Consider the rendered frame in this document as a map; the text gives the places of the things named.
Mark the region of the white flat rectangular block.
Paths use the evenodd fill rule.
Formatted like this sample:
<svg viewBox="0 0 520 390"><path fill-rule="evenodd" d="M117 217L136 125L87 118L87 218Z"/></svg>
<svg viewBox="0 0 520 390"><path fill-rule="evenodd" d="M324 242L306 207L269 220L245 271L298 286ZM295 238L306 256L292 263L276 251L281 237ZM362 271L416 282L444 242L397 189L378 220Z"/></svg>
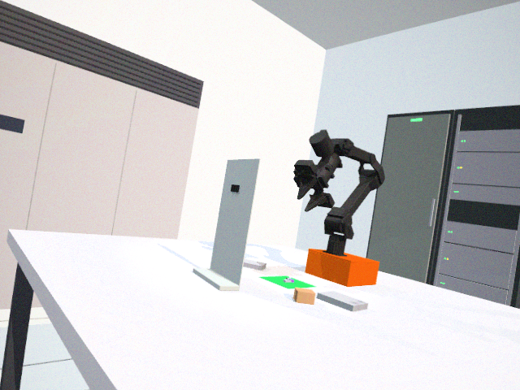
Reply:
<svg viewBox="0 0 520 390"><path fill-rule="evenodd" d="M368 309L369 303L335 291L318 292L317 298L350 312Z"/></svg>
<svg viewBox="0 0 520 390"><path fill-rule="evenodd" d="M267 267L267 264L264 262L256 262L256 261L252 261L249 259L245 259L243 267L262 271L263 269L265 269Z"/></svg>

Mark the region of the green square zone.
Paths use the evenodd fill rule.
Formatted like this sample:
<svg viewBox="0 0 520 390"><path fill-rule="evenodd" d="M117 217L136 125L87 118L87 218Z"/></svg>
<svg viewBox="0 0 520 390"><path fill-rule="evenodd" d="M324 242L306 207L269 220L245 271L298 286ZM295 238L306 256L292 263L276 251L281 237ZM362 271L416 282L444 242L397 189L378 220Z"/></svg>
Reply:
<svg viewBox="0 0 520 390"><path fill-rule="evenodd" d="M291 278L291 280L294 280L294 283L285 283L283 282L283 280L286 280L286 278L289 278L288 276L272 276L272 277L259 277L261 279L264 279L264 280L267 280L269 282L272 282L273 284L277 284L281 287L284 287L284 288L295 288L295 287L298 287L298 288L307 288L307 287L317 287L317 286L314 286L313 284L306 284L304 282L301 282L297 279L293 279Z"/></svg>

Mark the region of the grey panel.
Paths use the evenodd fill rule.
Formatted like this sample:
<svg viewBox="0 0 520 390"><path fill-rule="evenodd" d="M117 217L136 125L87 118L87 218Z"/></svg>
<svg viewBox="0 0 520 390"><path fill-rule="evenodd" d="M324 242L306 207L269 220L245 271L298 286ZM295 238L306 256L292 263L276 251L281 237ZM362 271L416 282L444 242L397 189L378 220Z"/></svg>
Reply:
<svg viewBox="0 0 520 390"><path fill-rule="evenodd" d="M218 290L239 290L260 158L227 161L210 269L193 274Z"/></svg>

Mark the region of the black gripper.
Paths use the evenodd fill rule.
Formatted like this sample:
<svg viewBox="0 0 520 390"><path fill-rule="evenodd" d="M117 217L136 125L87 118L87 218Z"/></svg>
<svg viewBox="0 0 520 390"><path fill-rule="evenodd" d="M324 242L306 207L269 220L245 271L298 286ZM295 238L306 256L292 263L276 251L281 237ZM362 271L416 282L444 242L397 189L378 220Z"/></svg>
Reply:
<svg viewBox="0 0 520 390"><path fill-rule="evenodd" d="M301 200L313 187L314 194L310 195L310 200L305 208L305 212L314 209L316 206L332 208L335 201L330 193L325 193L324 188L328 189L328 181L334 179L334 168L328 162L319 162L314 164L313 160L298 160L294 167L298 173L301 181L300 188L297 194L297 200Z"/></svg>

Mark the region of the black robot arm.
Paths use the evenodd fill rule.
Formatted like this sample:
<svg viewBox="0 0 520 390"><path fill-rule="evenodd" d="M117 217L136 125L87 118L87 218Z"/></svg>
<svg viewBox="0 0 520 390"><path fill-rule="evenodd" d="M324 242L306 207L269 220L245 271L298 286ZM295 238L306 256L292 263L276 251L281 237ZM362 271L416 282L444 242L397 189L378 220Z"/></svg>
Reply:
<svg viewBox="0 0 520 390"><path fill-rule="evenodd" d="M353 239L353 215L370 191L377 189L385 180L384 169L376 160L375 154L353 145L349 138L330 138L327 129L321 129L310 137L309 142L320 162L326 162L336 168L343 168L340 156L345 156L360 163L358 168L359 184L342 207L332 207L324 220L324 233L329 236L327 254L339 257L344 255L347 239ZM364 163L374 170L364 169ZM344 236L334 232L344 234Z"/></svg>

